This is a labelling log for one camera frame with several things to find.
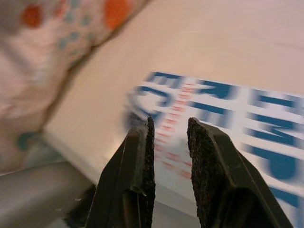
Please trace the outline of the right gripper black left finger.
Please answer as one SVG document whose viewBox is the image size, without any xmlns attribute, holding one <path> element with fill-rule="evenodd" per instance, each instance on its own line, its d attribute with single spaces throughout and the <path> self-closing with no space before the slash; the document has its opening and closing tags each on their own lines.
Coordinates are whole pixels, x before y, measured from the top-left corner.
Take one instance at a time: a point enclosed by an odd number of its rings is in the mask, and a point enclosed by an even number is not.
<svg viewBox="0 0 304 228">
<path fill-rule="evenodd" d="M 150 228 L 155 201 L 154 121 L 131 128 L 103 169 L 87 228 Z"/>
</svg>

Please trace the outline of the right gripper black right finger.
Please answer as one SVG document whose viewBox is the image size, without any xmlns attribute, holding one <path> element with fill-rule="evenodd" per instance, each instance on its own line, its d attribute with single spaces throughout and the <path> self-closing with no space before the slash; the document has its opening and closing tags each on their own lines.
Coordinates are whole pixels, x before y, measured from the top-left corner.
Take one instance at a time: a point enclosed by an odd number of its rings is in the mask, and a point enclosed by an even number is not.
<svg viewBox="0 0 304 228">
<path fill-rule="evenodd" d="M 292 227 L 259 171 L 226 133 L 191 117 L 187 136 L 201 227 Z"/>
</svg>

